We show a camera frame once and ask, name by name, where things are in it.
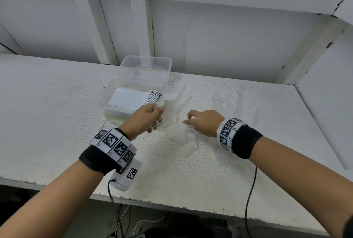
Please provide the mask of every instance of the white cable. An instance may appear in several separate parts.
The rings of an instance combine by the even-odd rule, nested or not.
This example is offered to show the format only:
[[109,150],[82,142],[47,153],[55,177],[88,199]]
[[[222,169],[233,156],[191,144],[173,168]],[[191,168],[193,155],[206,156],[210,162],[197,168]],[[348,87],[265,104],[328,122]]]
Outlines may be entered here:
[[[130,206],[130,205],[127,206],[127,208],[126,208],[124,214],[121,216],[120,220],[121,220],[122,217],[125,215],[126,211],[129,209],[129,206]],[[114,237],[117,237],[117,228],[115,229],[115,236],[114,236]]]
[[135,235],[135,229],[136,229],[136,227],[137,227],[137,225],[139,225],[139,223],[140,222],[143,222],[143,221],[148,221],[148,222],[159,222],[159,221],[161,221],[165,216],[166,216],[166,214],[168,213],[168,211],[166,211],[165,212],[165,214],[164,214],[164,216],[161,218],[161,219],[158,219],[158,220],[156,220],[156,221],[152,221],[152,220],[148,220],[148,219],[142,219],[142,220],[140,220],[137,224],[136,224],[136,226],[134,227],[134,229],[133,229],[133,233],[132,233],[132,236],[134,236]]

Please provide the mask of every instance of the hand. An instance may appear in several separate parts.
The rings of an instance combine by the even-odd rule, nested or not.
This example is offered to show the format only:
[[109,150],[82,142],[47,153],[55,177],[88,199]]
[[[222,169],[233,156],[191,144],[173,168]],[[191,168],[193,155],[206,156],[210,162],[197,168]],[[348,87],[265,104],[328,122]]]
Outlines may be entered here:
[[157,107],[152,111],[155,106],[155,103],[141,106],[119,127],[129,137],[130,141],[147,131],[156,120],[161,118],[165,107]]
[[184,123],[196,126],[196,131],[209,137],[217,137],[217,129],[224,120],[224,117],[214,110],[198,112],[191,110],[188,113],[188,120]]

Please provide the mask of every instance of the forearm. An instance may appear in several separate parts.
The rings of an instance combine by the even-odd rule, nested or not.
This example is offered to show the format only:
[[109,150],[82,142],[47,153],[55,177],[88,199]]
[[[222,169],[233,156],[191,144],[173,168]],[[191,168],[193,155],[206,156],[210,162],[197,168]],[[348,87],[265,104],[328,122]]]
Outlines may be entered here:
[[333,237],[353,215],[353,183],[318,162],[262,137],[249,160],[307,209]]
[[5,222],[0,237],[62,237],[102,178],[76,161]]

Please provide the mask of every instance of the clear plastic container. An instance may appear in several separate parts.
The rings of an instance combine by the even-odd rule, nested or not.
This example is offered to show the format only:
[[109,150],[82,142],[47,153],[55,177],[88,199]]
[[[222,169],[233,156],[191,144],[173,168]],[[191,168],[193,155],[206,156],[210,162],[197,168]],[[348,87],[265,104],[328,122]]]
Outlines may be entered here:
[[118,79],[125,87],[161,90],[171,67],[170,58],[126,56],[119,67]]

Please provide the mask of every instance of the white table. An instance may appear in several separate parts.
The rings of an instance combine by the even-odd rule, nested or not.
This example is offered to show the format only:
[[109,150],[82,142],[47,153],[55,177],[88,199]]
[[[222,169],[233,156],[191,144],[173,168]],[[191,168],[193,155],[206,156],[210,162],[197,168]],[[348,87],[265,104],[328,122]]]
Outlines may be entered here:
[[[97,104],[104,87],[117,78],[118,66],[0,54],[0,184],[39,190],[77,160],[105,119]],[[290,85],[183,74],[182,86],[192,100],[182,111],[211,107],[215,90],[229,91],[236,101],[246,88],[242,119],[263,135],[328,167],[343,168]],[[173,149],[173,125],[142,134],[134,144],[142,169],[126,192],[112,189],[116,201],[188,213],[242,220],[254,177],[254,165],[236,157],[223,161],[223,151],[207,140],[192,154]],[[104,177],[91,198],[109,200]],[[295,200],[258,172],[248,209],[257,223],[309,232],[324,232]]]

